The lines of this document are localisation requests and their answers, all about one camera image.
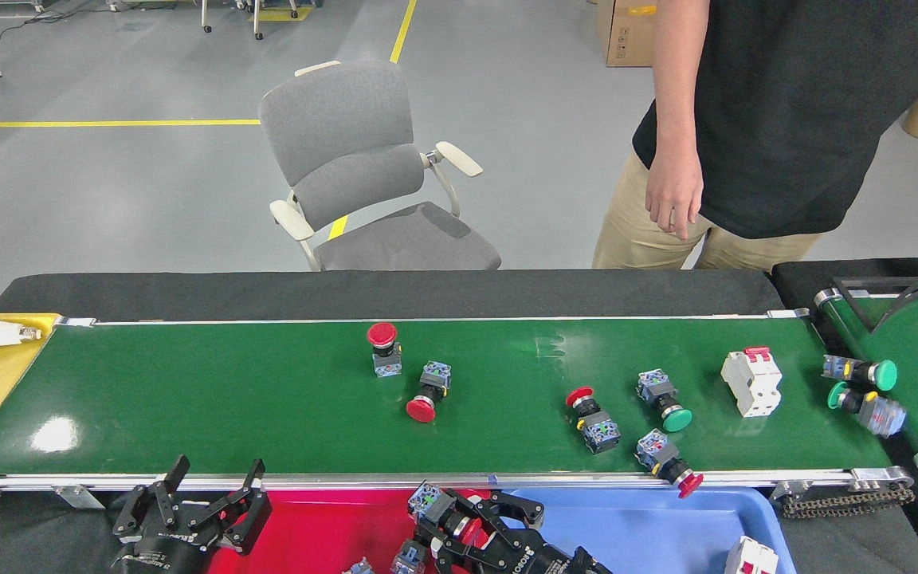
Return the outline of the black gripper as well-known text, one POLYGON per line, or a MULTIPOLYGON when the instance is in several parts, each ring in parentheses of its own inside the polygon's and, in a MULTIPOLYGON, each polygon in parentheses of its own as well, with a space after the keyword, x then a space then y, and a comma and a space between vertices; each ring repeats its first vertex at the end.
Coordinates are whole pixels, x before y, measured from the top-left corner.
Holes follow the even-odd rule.
POLYGON ((486 498, 469 497, 471 521, 458 537, 429 522, 420 522, 415 536, 429 546, 438 573, 612 573, 582 546, 568 555, 547 544, 539 533, 543 505, 493 491, 486 498))
POLYGON ((193 535, 161 534, 176 527, 175 494, 190 468, 186 455, 161 479, 128 493, 112 533, 123 542, 113 573, 202 573, 216 545, 249 553, 273 506, 260 480, 265 462, 256 458, 243 486, 190 515, 193 535))

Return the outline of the person's right hand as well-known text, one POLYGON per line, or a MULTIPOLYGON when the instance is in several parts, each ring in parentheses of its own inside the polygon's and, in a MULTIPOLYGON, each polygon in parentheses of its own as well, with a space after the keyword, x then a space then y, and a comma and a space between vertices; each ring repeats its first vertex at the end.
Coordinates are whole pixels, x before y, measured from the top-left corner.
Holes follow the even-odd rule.
POLYGON ((689 239, 689 226, 698 218, 703 192, 702 164, 695 145, 657 150, 651 167, 645 209, 663 232, 689 239))

